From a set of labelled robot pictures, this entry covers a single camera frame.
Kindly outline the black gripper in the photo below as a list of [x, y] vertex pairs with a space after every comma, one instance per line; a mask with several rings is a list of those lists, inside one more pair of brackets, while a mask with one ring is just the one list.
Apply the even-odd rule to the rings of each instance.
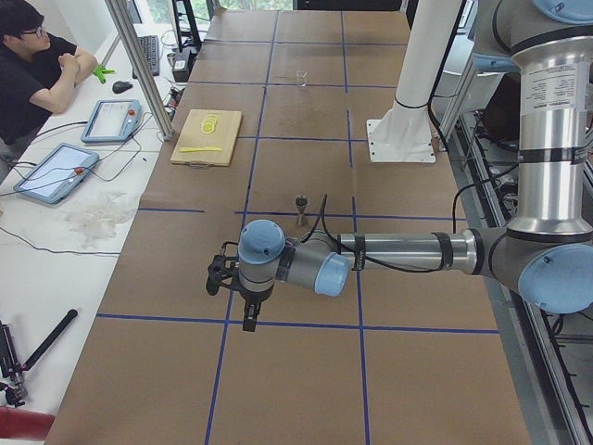
[[[239, 257], [238, 252], [227, 256], [226, 249], [229, 246], [238, 247], [234, 241], [224, 241], [221, 244], [220, 252], [215, 254], [208, 266], [208, 278], [206, 290], [209, 295], [216, 296], [221, 287], [241, 292], [242, 285], [239, 280]], [[265, 300], [264, 293], [247, 292], [242, 295], [244, 306], [244, 319], [242, 328], [246, 332], [255, 332], [262, 302]]]

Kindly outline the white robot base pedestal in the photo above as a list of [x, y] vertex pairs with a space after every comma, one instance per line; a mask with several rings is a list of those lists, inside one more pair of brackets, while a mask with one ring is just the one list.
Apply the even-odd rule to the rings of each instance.
[[461, 0], [418, 2], [392, 108], [380, 120], [367, 121], [370, 161], [435, 162], [431, 94], [463, 9]]

